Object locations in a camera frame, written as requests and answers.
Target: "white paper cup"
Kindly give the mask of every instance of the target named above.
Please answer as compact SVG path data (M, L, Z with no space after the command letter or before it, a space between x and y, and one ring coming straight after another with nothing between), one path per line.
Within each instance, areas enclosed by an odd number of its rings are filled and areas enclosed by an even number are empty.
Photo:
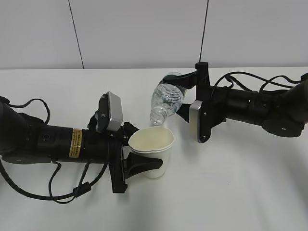
M128 144L135 154L163 161L159 169L143 172L148 178L157 178L166 171L173 142L174 136L170 129L150 127L135 132L130 137Z

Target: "yellow warning label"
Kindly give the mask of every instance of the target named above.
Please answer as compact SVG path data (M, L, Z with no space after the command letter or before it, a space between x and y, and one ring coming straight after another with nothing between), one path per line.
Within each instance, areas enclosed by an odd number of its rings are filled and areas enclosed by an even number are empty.
M78 158L81 149L82 130L73 129L71 149L69 150L70 158Z

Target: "clear plastic bottle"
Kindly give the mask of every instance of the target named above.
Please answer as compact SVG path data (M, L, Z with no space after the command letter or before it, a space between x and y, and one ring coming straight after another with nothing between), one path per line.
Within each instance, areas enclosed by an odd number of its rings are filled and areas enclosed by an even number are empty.
M178 72L171 72L166 76L180 76ZM152 95L152 110L150 121L154 125L162 125L168 116L176 113L182 106L186 89L172 84L162 83L155 88Z

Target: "tabletop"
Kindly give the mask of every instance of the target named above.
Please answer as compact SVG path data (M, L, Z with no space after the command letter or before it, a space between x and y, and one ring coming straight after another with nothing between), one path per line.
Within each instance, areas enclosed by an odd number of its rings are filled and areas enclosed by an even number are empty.
M101 95L111 91L121 97L124 121L146 128L151 125L151 95L161 78L171 71L193 70L0 70L0 95L12 104L42 98L51 110L50 125L86 128ZM299 79L308 67L210 68L211 84L230 71ZM238 79L252 89L262 85L248 76ZM185 102L194 99L195 90L189 90ZM44 110L40 102L33 102L18 112L44 120ZM308 129L299 138L282 138L258 126L227 120L213 128L208 142L199 144L190 139L189 125L178 115L169 117L164 126L175 135L166 173L154 180L142 175L128 179L125 194L112 194L107 171L91 192L67 205L26 198L0 178L0 229L308 230ZM48 195L55 165L3 164L21 188ZM83 166L63 163L53 181L54 194L70 193ZM95 178L101 167L91 165L85 180Z

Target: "wire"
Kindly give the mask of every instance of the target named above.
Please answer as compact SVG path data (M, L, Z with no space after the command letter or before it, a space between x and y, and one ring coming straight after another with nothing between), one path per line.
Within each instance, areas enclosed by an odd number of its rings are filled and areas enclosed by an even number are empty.
M282 78L284 78L285 80L287 80L289 83L293 83L293 84L299 84L299 83L302 82L302 80L292 80L292 79L290 79L290 78L287 77L287 76L275 76L275 77L269 79L268 81L266 81L266 82L260 87L259 93L262 93L263 90L264 90L264 88L265 88L268 84L272 83L272 81L273 81L274 79L277 79L277 78L279 78L279 77L282 77Z
M207 0L207 4L206 4L206 11L205 11L205 17L204 17L204 25L203 25L203 34L202 34L202 40L201 40L201 49L200 49L199 62L201 61L201 55L202 55L202 49L203 49L203 41L204 41L204 34L205 34L205 26L206 26L206 19L207 19L208 4L209 4L209 0Z
M26 102L23 105L12 105L12 104L8 103L8 106L12 107L12 108L25 108L25 107L27 107L30 103L32 103L35 100L41 101L44 104L45 108L46 108L47 118L46 118L46 120L44 122L44 125L47 125L49 123L49 120L50 120L50 109L49 109L48 105L46 104L46 102L44 100L42 100L42 99L32 99L32 100L29 100L28 102Z
M235 77L231 76L231 75L236 75L236 74L241 74L241 75L247 75L247 76L251 76L251 77L254 77L254 78L257 78L259 80L262 80L265 82L265 84L263 84L260 88L260 91L262 92L264 87L267 86L268 84L273 84L273 85L276 85L276 86L280 86L280 87L283 87L283 88L289 88L291 89L292 86L288 86L288 85L285 85L285 84L281 84L281 83L276 83L276 82L273 82L274 79L278 78L278 77L283 77L284 79L286 79L289 83L293 83L293 84L297 84L297 83L301 83L302 80L299 80L299 81L296 81L296 80L291 80L290 78L288 78L287 76L276 76L276 77L273 77L271 79L265 79L265 78L262 78L260 76L257 76L257 75L254 75L254 74L251 74L251 73L248 73L248 72L243 72L243 71L234 71L234 72L229 72L225 75L223 75L222 77L220 77L217 82L215 83L215 85L213 86L213 89L212 89L212 92L211 92L211 96L210 96L210 100L212 99L213 97L213 94L214 94L214 91L215 89L217 88L218 84L225 78L227 81L231 82L231 86L229 86L228 88L231 88L234 86L233 84L233 81L238 85L240 86L242 89L244 90L248 90L248 91L252 91L250 90L249 88L247 88L244 84L242 84L241 82L239 82Z
M58 200L54 199L54 197L53 197L53 195L52 195L52 192L51 192L51 183L52 183L52 180L53 180L53 178L55 177L55 175L58 173L58 171L60 170L60 168L62 167L62 165L61 165L60 163L58 163L58 162L54 162L54 163L57 165L57 168L56 168L56 170L54 171L54 173L53 173L53 175L51 176L51 178L50 178L50 180L49 180L49 183L48 183L49 196L53 199L54 202L56 202L56 203L58 203L58 204L65 205L65 204L68 204L68 203L72 202L72 201L77 197L77 195L79 194L80 188L81 188L81 186L82 186L82 182L83 182L83 180L84 180L84 178L85 178L85 176L86 176L86 173L87 173L87 171L88 171L88 169L89 169L89 165L90 165L91 161L88 161L88 162L86 163L85 167L84 167L84 170L83 170L83 172L82 172L81 178L80 178L80 180L79 180L79 184L78 184L78 186L77 186L77 189L76 189L76 191L75 191L75 193L74 193L73 198L70 199L70 200L68 200L68 201L64 201L64 202L58 201Z
M19 188L13 181L12 179L9 177L9 175L7 174L7 172L5 171L3 164L0 160L0 173L3 176L3 178L5 179L5 181L18 193L20 193L21 195L24 195L26 197L30 197L36 200L43 200L43 201L52 201L53 199L49 196L41 196L41 195L36 195L36 194L32 194L29 193L21 188ZM69 193L66 195L62 195L62 196L54 196L53 198L56 200L63 200L69 197L74 196L74 193Z
M236 83L237 86L239 86L241 89L246 90L246 91L252 91L248 87L246 87L243 83L238 81L235 77L233 76L226 76L226 80L231 83L231 85L228 88L233 88L234 83Z

